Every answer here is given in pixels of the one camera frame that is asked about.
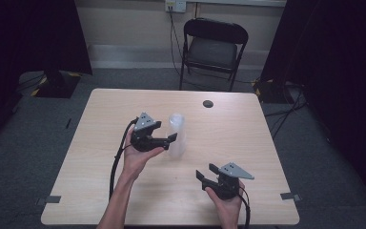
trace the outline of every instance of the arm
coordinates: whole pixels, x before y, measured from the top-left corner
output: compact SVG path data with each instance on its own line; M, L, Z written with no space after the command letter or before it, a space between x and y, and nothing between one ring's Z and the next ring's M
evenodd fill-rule
M129 204L132 185L145 167L149 159L163 152L162 147L142 153L130 146L132 130L126 136L124 151L124 167L120 177L117 180L112 197L106 208L106 211L97 225L98 229L113 228L121 229L124 227L127 206Z
M239 180L239 185L243 189L245 185ZM240 205L242 200L240 197L234 197L232 199L220 199L214 190L210 187L206 188L206 192L210 199L213 201L216 212L218 214L221 227L223 229L237 229L237 222L239 220ZM239 194L242 196L243 190L239 189Z

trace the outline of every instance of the wooden table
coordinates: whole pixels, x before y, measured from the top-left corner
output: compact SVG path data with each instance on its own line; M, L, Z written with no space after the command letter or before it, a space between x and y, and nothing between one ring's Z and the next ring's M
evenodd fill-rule
M204 100L213 107L205 108ZM108 203L110 173L125 128L147 112L162 121L153 132L165 137L168 118L186 118L187 149L180 159L167 152L152 158L132 187L126 225L218 225L214 204L201 190L195 170L215 180L209 163L234 162L254 180L246 185L251 224L297 224L299 215L271 134L254 94L96 89L91 93L51 191L44 224L97 224ZM123 168L120 160L115 177ZM242 204L239 223L245 222Z

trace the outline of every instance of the cup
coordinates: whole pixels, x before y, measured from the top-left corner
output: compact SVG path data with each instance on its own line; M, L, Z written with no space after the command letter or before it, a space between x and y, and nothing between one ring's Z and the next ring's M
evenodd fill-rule
M182 157L186 151L186 130L183 114L175 113L169 116L169 130L167 135L177 133L176 141L169 145L168 154L173 158Z

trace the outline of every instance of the human hand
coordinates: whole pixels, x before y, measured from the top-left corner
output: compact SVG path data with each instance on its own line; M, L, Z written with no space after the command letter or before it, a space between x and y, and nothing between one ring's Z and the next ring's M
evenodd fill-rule
M245 189L245 185L239 180L239 186ZM243 190L239 189L239 194L243 195ZM236 196L231 199L220 199L214 190L210 187L205 189L210 199L213 201L216 212L218 214L219 221L221 222L221 227L223 229L236 229L239 220L240 205L242 204L242 199Z
M157 147L148 152L139 152L131 145L132 129L126 135L124 150L123 176L136 180L149 159L164 151L163 147Z

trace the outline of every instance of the gray carpet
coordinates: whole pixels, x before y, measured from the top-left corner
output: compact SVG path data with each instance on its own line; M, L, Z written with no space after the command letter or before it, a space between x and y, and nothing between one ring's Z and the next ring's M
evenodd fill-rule
M21 82L39 74L23 74ZM260 71L239 71L237 80L241 82L234 84L234 92L252 93L249 82L259 76ZM213 88L184 84L184 90L228 88L226 79L211 80L197 73L187 80L193 84L206 82ZM50 228L40 222L44 207L36 201L50 194L93 89L178 89L174 69L94 70L93 75L81 78L70 99L32 97L34 86L27 87L34 82L21 85L26 89L21 91L24 96L17 112L0 131L0 228ZM292 95L296 97L297 89L292 89ZM262 104L265 114L290 108L288 104ZM279 118L268 117L269 126L273 128ZM321 130L321 123L305 107L289 115L274 139L290 188L302 197L296 203L300 223L279 228L366 228L366 187Z

